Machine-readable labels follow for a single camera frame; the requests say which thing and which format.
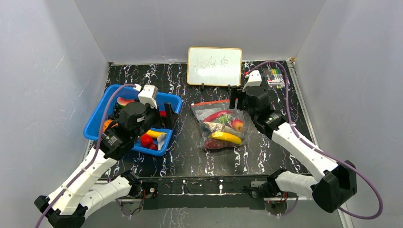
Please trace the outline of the green toy cabbage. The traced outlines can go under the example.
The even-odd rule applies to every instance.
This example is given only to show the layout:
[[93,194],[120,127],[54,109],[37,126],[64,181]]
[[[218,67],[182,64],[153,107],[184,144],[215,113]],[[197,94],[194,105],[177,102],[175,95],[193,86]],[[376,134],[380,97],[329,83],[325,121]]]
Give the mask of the green toy cabbage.
[[218,117],[214,121],[216,123],[230,126],[232,119],[233,119],[233,117],[230,114],[225,114],[225,115]]

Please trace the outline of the red toy apple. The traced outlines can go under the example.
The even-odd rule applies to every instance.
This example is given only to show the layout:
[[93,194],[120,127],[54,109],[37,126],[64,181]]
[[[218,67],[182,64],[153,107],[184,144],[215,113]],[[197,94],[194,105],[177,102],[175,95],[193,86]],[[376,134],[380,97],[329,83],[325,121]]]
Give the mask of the red toy apple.
[[244,131],[244,122],[239,118],[233,118],[230,121],[230,127],[237,132],[243,132]]

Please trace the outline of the red toy chili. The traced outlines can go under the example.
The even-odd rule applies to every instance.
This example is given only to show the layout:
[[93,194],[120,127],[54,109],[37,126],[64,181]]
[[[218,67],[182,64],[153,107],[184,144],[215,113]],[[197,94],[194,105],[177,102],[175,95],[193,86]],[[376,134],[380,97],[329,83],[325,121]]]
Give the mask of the red toy chili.
[[209,115],[208,117],[206,117],[203,122],[213,122],[215,119],[217,119],[218,117],[225,115],[225,114],[233,114],[233,111],[230,110],[223,110],[223,111],[218,111],[216,113],[213,113],[211,115]]
[[166,117],[167,116],[166,111],[160,111],[159,114],[160,114],[161,117]]

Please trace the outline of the clear orange zip bag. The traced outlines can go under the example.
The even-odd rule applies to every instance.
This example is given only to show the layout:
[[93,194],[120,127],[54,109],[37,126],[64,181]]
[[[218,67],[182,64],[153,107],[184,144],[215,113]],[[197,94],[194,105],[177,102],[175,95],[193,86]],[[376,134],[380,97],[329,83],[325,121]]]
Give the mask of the clear orange zip bag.
[[245,145],[248,128],[242,111],[230,108],[230,100],[193,103],[191,109],[200,125],[199,147],[206,150]]

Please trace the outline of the grey toy fish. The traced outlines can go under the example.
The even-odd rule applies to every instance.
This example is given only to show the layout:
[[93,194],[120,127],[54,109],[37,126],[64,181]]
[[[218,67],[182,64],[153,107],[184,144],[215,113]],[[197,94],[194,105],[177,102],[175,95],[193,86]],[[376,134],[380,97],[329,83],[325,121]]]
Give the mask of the grey toy fish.
[[223,132],[223,133],[229,133],[232,135],[235,135],[242,140],[245,139],[245,135],[243,132],[237,132],[233,128],[221,124],[221,123],[213,123],[213,122],[203,122],[204,126],[210,131],[210,132]]

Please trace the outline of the purple toy grapes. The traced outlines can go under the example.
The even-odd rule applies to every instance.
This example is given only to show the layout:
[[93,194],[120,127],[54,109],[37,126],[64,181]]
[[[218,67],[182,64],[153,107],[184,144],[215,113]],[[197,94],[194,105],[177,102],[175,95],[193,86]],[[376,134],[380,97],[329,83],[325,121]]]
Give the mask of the purple toy grapes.
[[227,141],[209,138],[205,140],[202,147],[208,150],[218,150],[230,146],[231,144],[229,144]]

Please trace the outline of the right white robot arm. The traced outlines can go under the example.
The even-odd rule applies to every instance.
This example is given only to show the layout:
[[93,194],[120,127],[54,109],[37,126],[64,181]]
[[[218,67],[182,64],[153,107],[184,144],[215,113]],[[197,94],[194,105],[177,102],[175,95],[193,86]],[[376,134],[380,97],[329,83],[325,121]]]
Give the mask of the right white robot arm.
[[285,148],[309,171],[309,175],[278,169],[265,183],[255,188],[274,197],[284,192],[312,198],[326,212],[334,212],[357,193],[356,174],[350,161],[334,161],[317,153],[313,143],[304,144],[305,137],[294,133],[292,125],[269,104],[269,95],[261,86],[234,86],[230,108],[246,111],[256,129]]

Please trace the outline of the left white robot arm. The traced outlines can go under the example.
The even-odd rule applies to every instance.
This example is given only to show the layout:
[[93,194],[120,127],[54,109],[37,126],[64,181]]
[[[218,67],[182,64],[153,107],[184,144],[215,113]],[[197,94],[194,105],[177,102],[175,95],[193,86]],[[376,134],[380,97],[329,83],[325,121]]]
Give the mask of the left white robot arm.
[[54,228],[79,228],[92,213],[109,202],[124,196],[143,195],[141,179],[131,171],[123,172],[99,189],[91,188],[148,130],[157,126],[172,129],[181,107],[165,102],[166,116],[162,116],[158,107],[134,100],[119,112],[118,118],[108,125],[101,124],[95,147],[76,170],[58,189],[34,201],[42,213],[36,227],[47,218]]

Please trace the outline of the white toy radish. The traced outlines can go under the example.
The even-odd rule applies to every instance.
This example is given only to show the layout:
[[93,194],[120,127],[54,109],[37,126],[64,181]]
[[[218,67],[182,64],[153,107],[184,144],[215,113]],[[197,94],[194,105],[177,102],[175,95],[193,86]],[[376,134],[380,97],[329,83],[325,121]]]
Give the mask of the white toy radish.
[[166,133],[163,133],[163,134],[160,134],[158,137],[157,137],[157,142],[158,142],[158,150],[160,151],[160,150],[166,150],[165,149],[165,147],[164,147],[164,145],[165,145],[165,141],[166,141],[166,137],[167,137],[167,134]]

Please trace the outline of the blue plastic bin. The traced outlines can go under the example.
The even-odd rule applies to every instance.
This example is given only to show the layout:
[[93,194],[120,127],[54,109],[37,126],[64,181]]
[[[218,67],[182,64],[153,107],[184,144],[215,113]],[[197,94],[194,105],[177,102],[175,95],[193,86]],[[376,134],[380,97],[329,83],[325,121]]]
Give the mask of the blue plastic bin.
[[[98,139],[98,130],[99,126],[101,124],[102,120],[106,120],[106,118],[103,118],[103,113],[106,107],[107,102],[109,101],[110,97],[113,95],[113,93],[120,88],[121,85],[119,84],[114,84],[109,86],[106,91],[104,92],[103,97],[100,99],[97,107],[95,108],[94,112],[92,113],[91,117],[89,118],[86,126],[84,127],[84,137],[96,141]],[[119,92],[115,95],[113,98],[108,110],[107,110],[107,115],[111,115],[113,113],[113,106],[117,102],[118,97],[122,97],[125,99],[136,99],[138,97],[139,92],[136,91],[132,87],[124,87],[123,89],[119,90]],[[173,94],[168,94],[168,93],[161,93],[158,92],[156,97],[155,97],[156,103],[158,105],[159,110],[164,111],[165,103],[170,103],[172,110],[175,114],[179,114],[182,108],[182,99]],[[150,150],[147,148],[144,148],[141,146],[140,140],[137,140],[134,143],[134,147],[132,148],[133,151],[139,152],[139,153],[144,153],[144,154],[150,154],[153,156],[163,156],[166,153],[166,150],[168,149],[168,145],[170,143],[171,137],[173,135],[173,130],[167,129],[167,128],[152,128],[152,131],[156,132],[161,132],[161,133],[166,133],[167,136],[164,141],[164,145],[162,148],[158,151],[155,150]]]

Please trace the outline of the dark red toy cherry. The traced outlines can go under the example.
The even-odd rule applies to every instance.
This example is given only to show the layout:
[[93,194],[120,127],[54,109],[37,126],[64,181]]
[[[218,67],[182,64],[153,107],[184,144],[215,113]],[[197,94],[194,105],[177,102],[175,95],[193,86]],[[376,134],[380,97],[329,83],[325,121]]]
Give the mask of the dark red toy cherry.
[[149,146],[148,146],[147,148],[150,149],[150,150],[153,150],[153,151],[159,150],[159,149],[158,149],[158,145],[155,144],[155,143],[149,144]]

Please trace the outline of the red toy pepper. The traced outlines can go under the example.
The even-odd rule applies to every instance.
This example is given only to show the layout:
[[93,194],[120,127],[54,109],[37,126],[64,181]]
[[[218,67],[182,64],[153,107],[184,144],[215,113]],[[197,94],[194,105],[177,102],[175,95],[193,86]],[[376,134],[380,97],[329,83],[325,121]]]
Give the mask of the red toy pepper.
[[151,136],[149,136],[148,134],[143,134],[140,137],[140,145],[144,148],[148,148],[150,145],[152,145],[154,143],[154,140]]

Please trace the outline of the marker pen pack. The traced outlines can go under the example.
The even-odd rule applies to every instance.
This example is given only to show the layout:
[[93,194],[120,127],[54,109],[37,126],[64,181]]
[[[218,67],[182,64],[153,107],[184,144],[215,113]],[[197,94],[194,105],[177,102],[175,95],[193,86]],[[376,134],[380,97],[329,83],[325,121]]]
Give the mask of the marker pen pack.
[[264,69],[265,82],[268,89],[276,90],[285,87],[283,75],[279,69],[265,68]]

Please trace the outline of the toy watermelon slice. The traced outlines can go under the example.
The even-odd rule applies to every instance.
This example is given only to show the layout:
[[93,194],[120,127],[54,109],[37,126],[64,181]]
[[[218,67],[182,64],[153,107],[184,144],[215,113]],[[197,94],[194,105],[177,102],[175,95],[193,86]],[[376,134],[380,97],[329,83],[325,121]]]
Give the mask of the toy watermelon slice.
[[125,108],[129,103],[134,102],[135,99],[126,99],[123,97],[118,97],[116,101],[116,107]]

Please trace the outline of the dark toy grapes bunch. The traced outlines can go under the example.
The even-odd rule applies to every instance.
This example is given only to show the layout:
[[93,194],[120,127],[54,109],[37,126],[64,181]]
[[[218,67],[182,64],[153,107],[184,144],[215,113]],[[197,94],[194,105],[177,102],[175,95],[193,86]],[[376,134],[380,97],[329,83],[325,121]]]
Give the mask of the dark toy grapes bunch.
[[115,103],[115,105],[113,107],[113,113],[108,116],[108,119],[116,120],[119,117],[121,110],[122,110],[122,107],[120,106],[120,104]]

